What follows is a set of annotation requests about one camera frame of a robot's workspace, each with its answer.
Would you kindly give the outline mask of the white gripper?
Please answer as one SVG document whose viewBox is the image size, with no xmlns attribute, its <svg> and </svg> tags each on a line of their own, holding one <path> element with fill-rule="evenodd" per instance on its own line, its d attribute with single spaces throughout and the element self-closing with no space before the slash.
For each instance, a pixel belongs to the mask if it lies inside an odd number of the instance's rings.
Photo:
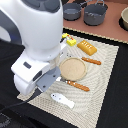
<svg viewBox="0 0 128 128">
<path fill-rule="evenodd" d="M 59 57 L 51 61 L 33 60 L 23 51 L 20 57 L 11 66 L 14 73 L 16 89 L 23 95 L 28 95 L 34 88 L 35 82 L 46 72 L 59 63 Z"/>
</svg>

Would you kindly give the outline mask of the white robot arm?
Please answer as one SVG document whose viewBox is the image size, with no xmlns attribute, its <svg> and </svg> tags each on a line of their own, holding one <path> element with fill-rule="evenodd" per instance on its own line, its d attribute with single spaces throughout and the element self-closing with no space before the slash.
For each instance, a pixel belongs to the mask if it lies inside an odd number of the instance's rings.
<svg viewBox="0 0 128 128">
<path fill-rule="evenodd" d="M 11 66 L 17 90 L 28 95 L 36 82 L 66 55 L 61 43 L 61 0 L 0 0 L 0 11 L 19 30 L 24 51 Z"/>
</svg>

